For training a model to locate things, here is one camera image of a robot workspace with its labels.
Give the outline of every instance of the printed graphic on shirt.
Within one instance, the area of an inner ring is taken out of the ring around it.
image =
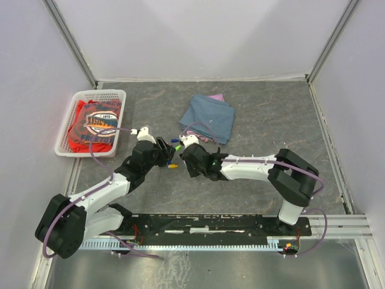
[[[99,131],[106,128],[116,128],[118,126],[118,118],[116,113],[112,111],[95,111],[85,117],[84,126],[92,133],[97,134]],[[101,134],[99,137],[110,137],[115,135],[116,130],[109,129]]]

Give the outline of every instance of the gray floor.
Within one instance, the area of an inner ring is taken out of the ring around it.
[[[303,240],[304,249],[314,241]],[[366,289],[354,240],[325,240],[308,255],[273,252],[151,251],[164,259],[79,250],[55,257],[46,289]]]
[[[154,136],[170,140],[180,132],[178,121],[194,94],[223,93],[236,110],[232,138],[222,151],[264,156],[289,148],[313,164],[326,189],[311,203],[327,214],[343,214],[343,206],[306,82],[138,82],[106,83],[103,89],[127,93],[125,128],[150,126]],[[105,162],[118,167],[135,146],[136,138],[123,133],[118,154]],[[214,144],[204,144],[213,152]],[[191,179],[177,156],[178,169],[154,168],[139,188],[118,200],[137,213],[277,214],[282,197],[267,182],[236,180],[212,182]],[[92,159],[83,159],[76,192],[108,176]]]

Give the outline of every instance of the red wire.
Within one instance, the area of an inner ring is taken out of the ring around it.
[[[132,227],[132,229],[135,230],[135,238],[134,238],[134,241],[136,242],[136,241],[137,241],[137,237],[138,237],[138,227],[137,227],[136,225],[134,225],[134,226]]]

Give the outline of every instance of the white basket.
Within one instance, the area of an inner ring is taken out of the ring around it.
[[[72,96],[72,100],[67,110],[66,117],[64,119],[63,124],[61,125],[60,133],[55,145],[55,153],[63,157],[73,157],[73,158],[91,157],[90,153],[72,152],[68,144],[67,132],[75,119],[76,106],[78,105],[78,101],[84,101],[84,102],[88,102],[90,100],[110,101],[112,99],[119,99],[122,102],[122,109],[120,110],[120,114],[118,118],[118,128],[119,128],[120,125],[122,124],[123,112],[125,109],[125,102],[126,102],[126,92],[124,90],[117,90],[117,89],[86,90],[84,92],[75,93],[75,95]],[[96,152],[95,157],[113,158],[116,155],[119,133],[120,131],[116,132],[112,149],[108,152]]]

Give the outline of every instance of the purple cable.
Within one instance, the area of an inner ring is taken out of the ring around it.
[[[325,187],[325,182],[323,179],[321,179],[319,176],[313,174],[313,173],[310,173],[306,170],[303,170],[303,169],[300,169],[299,167],[296,167],[296,166],[293,166],[291,164],[286,164],[282,161],[266,161],[266,160],[226,160],[226,159],[223,159],[224,162],[228,162],[228,163],[260,163],[260,164],[277,164],[279,166],[283,166],[283,167],[287,167],[289,169],[292,169],[292,170],[295,170],[297,172],[300,172],[300,173],[303,173],[304,175],[307,175],[313,179],[315,179],[316,181],[319,181],[319,183],[321,184],[321,186],[315,190],[312,194],[312,196],[318,194],[320,191],[322,191]]]
[[[307,253],[310,253],[311,251],[315,250],[316,248],[318,248],[319,245],[321,245],[321,243],[324,241],[325,236],[326,236],[326,231],[327,231],[327,216],[326,216],[325,211],[323,209],[320,209],[320,208],[314,208],[314,209],[306,210],[306,214],[314,212],[314,211],[321,212],[322,215],[324,215],[324,218],[325,218],[325,229],[324,229],[324,232],[322,233],[321,239],[319,239],[319,241],[315,244],[315,246],[310,248],[309,250],[307,250],[305,252],[302,252],[302,253],[295,254],[295,255],[287,255],[287,256],[289,256],[289,257],[303,256],[303,255],[305,255]]]
[[[124,247],[127,247],[128,249],[130,250],[133,250],[134,252],[136,252],[137,254],[139,255],[124,255],[124,256],[127,256],[127,257],[147,257],[147,258],[152,258],[152,259],[158,259],[160,258],[159,256],[157,255],[150,255],[150,254],[145,254],[145,253],[142,253],[140,252],[139,250],[136,250],[133,248],[133,245],[132,244],[127,244],[126,242],[124,242],[121,238],[119,238],[118,236],[116,236],[114,233],[112,232],[106,232],[106,234],[114,237],[116,240],[118,240],[120,242],[120,244],[122,244]]]
[[[90,140],[90,145],[88,146],[88,150],[90,151],[90,155],[91,157],[95,160],[95,162],[97,162],[98,164],[100,164],[102,167],[104,167],[108,172],[109,172],[109,180],[112,181],[114,179],[114,170],[112,168],[110,168],[109,166],[107,166],[106,164],[102,163],[101,161],[99,161],[93,151],[92,151],[92,143],[95,141],[95,139],[97,138],[97,136],[99,134],[101,134],[102,132],[105,132],[105,131],[110,131],[110,130],[116,130],[116,131],[129,131],[131,132],[131,129],[128,129],[128,128],[105,128],[105,129],[102,129],[101,131],[99,131],[96,135],[94,135],[91,140]]]
[[[94,135],[91,140],[90,140],[90,145],[89,145],[89,150],[90,150],[90,155],[91,157],[95,160],[95,162],[97,162],[98,164],[100,164],[102,167],[106,168],[106,170],[109,172],[109,182],[111,182],[113,179],[114,179],[114,171],[112,168],[110,168],[109,166],[107,166],[106,164],[102,163],[101,161],[99,161],[93,151],[92,151],[92,142],[94,142],[95,138],[101,134],[102,132],[104,131],[107,131],[107,130],[111,130],[112,128],[106,128],[106,129],[102,129],[101,131],[99,131],[96,135]],[[114,128],[114,130],[117,130],[117,131],[131,131],[130,129],[128,128]],[[106,182],[102,185],[100,185],[99,187],[97,188],[94,188],[92,191],[89,191],[87,194],[83,195],[83,197],[79,197],[77,198],[76,200],[74,200],[73,202],[71,202],[70,204],[68,204],[64,209],[62,209],[60,211],[60,213],[56,216],[56,218],[54,218],[54,221],[51,223],[51,225],[49,226],[48,230],[47,230],[47,233],[44,237],[44,241],[43,241],[43,256],[47,259],[49,258],[53,258],[56,253],[53,253],[52,255],[48,255],[47,253],[47,245],[48,245],[48,240],[49,240],[49,236],[51,235],[52,233],[52,230],[54,229],[55,225],[57,224],[57,222],[60,220],[61,216],[63,216],[66,211],[68,211],[69,209],[71,209],[72,206],[76,205],[78,202],[80,202],[82,200],[82,198],[85,198],[85,197],[89,197],[91,196],[93,193],[101,190],[102,188],[105,188],[107,185],[109,185],[109,182]]]
[[[211,136],[212,136],[213,141],[214,141],[215,144],[219,147],[218,139],[217,139],[217,137],[215,136],[215,134],[213,133],[213,131],[211,130],[210,126],[205,125],[203,122],[193,122],[193,123],[189,124],[189,125],[185,128],[185,130],[183,131],[182,135],[184,135],[184,134],[187,132],[187,130],[188,130],[190,127],[192,127],[193,125],[202,125],[202,126],[204,126],[205,128],[207,128],[208,131],[210,132]]]

